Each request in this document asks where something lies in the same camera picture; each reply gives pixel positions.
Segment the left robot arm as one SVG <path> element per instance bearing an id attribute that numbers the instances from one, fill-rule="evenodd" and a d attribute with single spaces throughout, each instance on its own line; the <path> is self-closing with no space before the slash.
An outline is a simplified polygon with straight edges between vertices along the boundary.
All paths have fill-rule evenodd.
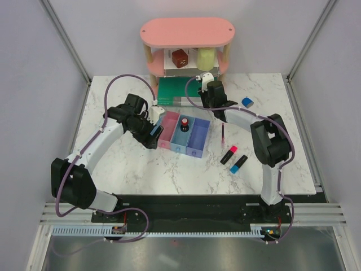
<path id="1" fill-rule="evenodd" d="M 119 198 L 96 188 L 92 173 L 108 149 L 130 132 L 135 140 L 147 149 L 156 149 L 163 132 L 160 124 L 165 109 L 135 94 L 129 94 L 123 104 L 107 108 L 104 122 L 80 148 L 65 159 L 56 158 L 51 163 L 51 193 L 56 199 L 56 214 L 61 202 L 74 208 L 100 210 L 112 222 L 123 218 L 124 209 Z"/>

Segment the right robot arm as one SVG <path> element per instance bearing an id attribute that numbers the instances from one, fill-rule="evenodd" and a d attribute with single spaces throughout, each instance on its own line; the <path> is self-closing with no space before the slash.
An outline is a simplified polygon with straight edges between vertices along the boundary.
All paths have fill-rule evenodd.
<path id="1" fill-rule="evenodd" d="M 292 150 L 283 119 L 278 114 L 263 117 L 237 107 L 236 102 L 227 99 L 220 81 L 203 83 L 198 94 L 202 106 L 212 111 L 215 118 L 250 132 L 263 174 L 258 215 L 264 222 L 273 221 L 284 208 L 279 170 Z"/>

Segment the four-compartment blue pink organizer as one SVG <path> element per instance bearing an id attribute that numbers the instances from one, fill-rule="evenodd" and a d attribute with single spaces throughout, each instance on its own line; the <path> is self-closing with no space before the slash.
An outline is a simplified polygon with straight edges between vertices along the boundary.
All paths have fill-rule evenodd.
<path id="1" fill-rule="evenodd" d="M 186 133 L 180 129 L 181 119 L 184 117 L 189 119 L 189 131 Z M 157 124 L 164 128 L 158 147 L 195 158 L 203 156 L 210 128 L 209 120 L 168 111 Z"/>

